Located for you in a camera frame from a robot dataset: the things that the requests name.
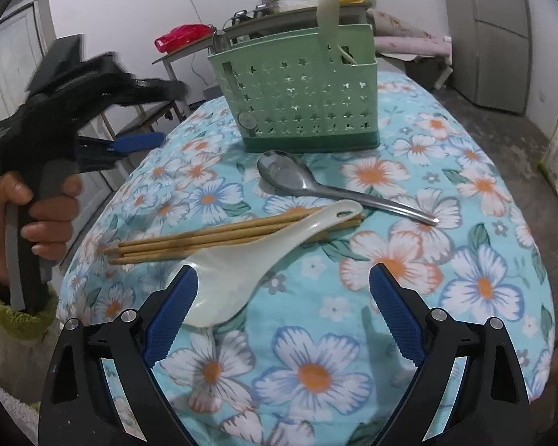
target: floral tablecloth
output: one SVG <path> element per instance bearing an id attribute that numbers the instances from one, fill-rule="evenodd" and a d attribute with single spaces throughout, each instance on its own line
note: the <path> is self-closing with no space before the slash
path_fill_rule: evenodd
<path id="1" fill-rule="evenodd" d="M 456 319 L 501 317 L 530 398 L 548 379 L 554 310 L 542 259 L 495 165 L 432 96 L 379 73 L 376 150 L 305 155 L 318 180 L 433 213 L 437 227 L 370 213 L 355 230 L 278 263 L 245 310 L 213 329 L 183 327 L 154 374 L 201 445 L 365 446 L 414 374 L 370 298 L 383 262 L 428 306 Z M 269 195 L 223 98 L 203 105 L 150 153 L 84 239 L 64 279 L 58 317 L 113 320 L 166 287 L 177 262 L 108 265 L 117 241 L 328 204 Z M 116 406 L 136 435 L 113 362 Z M 433 423 L 442 430 L 462 363 Z"/>

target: blue gripper pad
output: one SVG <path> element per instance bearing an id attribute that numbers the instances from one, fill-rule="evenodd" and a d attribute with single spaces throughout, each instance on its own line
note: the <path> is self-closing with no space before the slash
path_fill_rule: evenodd
<path id="1" fill-rule="evenodd" d="M 148 132 L 146 134 L 126 135 L 119 137 L 110 145 L 110 149 L 118 154 L 129 155 L 138 151 L 149 151 L 165 142 L 162 132 Z"/>
<path id="2" fill-rule="evenodd" d="M 378 305 L 402 356 L 412 360 L 416 367 L 420 367 L 426 358 L 422 327 L 399 295 L 399 284 L 393 285 L 391 280 L 379 265 L 373 266 L 370 270 L 370 294 Z"/>
<path id="3" fill-rule="evenodd" d="M 184 273 L 172 280 L 168 289 L 170 294 L 146 331 L 143 360 L 151 369 L 170 353 L 171 345 L 196 298 L 198 277 L 194 268 L 186 267 Z"/>

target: wooden chopstick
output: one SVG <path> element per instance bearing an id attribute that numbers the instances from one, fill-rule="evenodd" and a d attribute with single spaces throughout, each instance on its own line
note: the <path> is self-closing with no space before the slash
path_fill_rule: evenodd
<path id="1" fill-rule="evenodd" d="M 135 239 L 132 241 L 125 241 L 119 243 L 117 247 L 108 248 L 107 250 L 105 250 L 105 253 L 119 254 L 119 253 L 123 253 L 123 251 L 121 251 L 120 248 L 125 248 L 129 246 L 150 244 L 150 243 L 156 243 L 161 241 L 172 241 L 174 239 L 196 238 L 197 236 L 212 235 L 212 234 L 223 233 L 227 231 L 235 231 L 235 230 L 247 229 L 251 227 L 266 226 L 269 224 L 293 223 L 294 221 L 299 221 L 302 218 L 305 218 L 307 216 L 310 216 L 311 214 L 316 213 L 320 209 L 322 208 L 319 207 L 319 208 L 306 209 L 302 211 L 292 211 L 290 213 L 277 214 L 275 216 L 270 216 L 268 218 L 252 219 L 250 221 L 242 221 L 240 223 L 224 224 L 223 226 L 206 227 L 204 229 L 200 229 L 197 231 L 188 231 L 185 233 L 176 233 L 174 235 L 163 235 L 163 236 L 155 236 L 155 238 L 144 238 L 144 239 Z"/>
<path id="2" fill-rule="evenodd" d="M 323 239 L 329 239 L 329 231 L 334 231 L 338 229 L 346 229 L 349 227 L 357 227 L 362 223 L 360 218 L 352 218 L 343 223 L 336 224 L 335 226 L 331 227 L 328 230 L 322 231 L 317 233 L 312 238 L 308 239 L 307 242 L 316 242 L 322 241 Z M 196 251 L 203 250 L 205 248 L 212 248 L 219 245 L 237 245 L 242 243 L 249 243 L 252 241 L 256 241 L 257 239 L 263 238 L 264 236 L 269 236 L 272 233 L 263 236 L 247 236 L 244 238 L 237 238 L 225 241 L 217 241 L 217 242 L 208 242 L 204 244 L 194 245 L 188 248 L 167 248 L 164 250 L 156 250 L 156 251 L 142 251 L 138 253 L 128 253 L 124 254 L 124 256 L 119 258 L 114 258 L 109 260 L 111 265 L 129 265 L 132 263 L 143 263 L 143 262 L 161 262 L 165 260 L 177 260 L 183 259 Z"/>

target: plastic basket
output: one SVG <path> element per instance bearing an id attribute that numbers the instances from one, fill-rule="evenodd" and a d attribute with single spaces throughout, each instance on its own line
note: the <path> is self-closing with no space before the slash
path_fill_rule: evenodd
<path id="1" fill-rule="evenodd" d="M 346 63 L 317 28 L 209 57 L 248 152 L 339 152 L 379 144 L 372 27 L 342 25 Z"/>

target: black handle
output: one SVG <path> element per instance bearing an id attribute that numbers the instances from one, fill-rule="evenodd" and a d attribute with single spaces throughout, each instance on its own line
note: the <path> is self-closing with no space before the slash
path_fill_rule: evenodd
<path id="1" fill-rule="evenodd" d="M 52 279 L 55 262 L 33 254 L 33 243 L 21 236 L 21 228 L 35 221 L 29 216 L 32 203 L 61 193 L 67 177 L 76 173 L 76 162 L 57 159 L 30 165 L 20 170 L 33 192 L 33 201 L 26 206 L 9 203 L 6 207 L 6 266 L 10 281 L 10 306 L 17 311 L 37 313 L 48 302 L 48 282 Z"/>

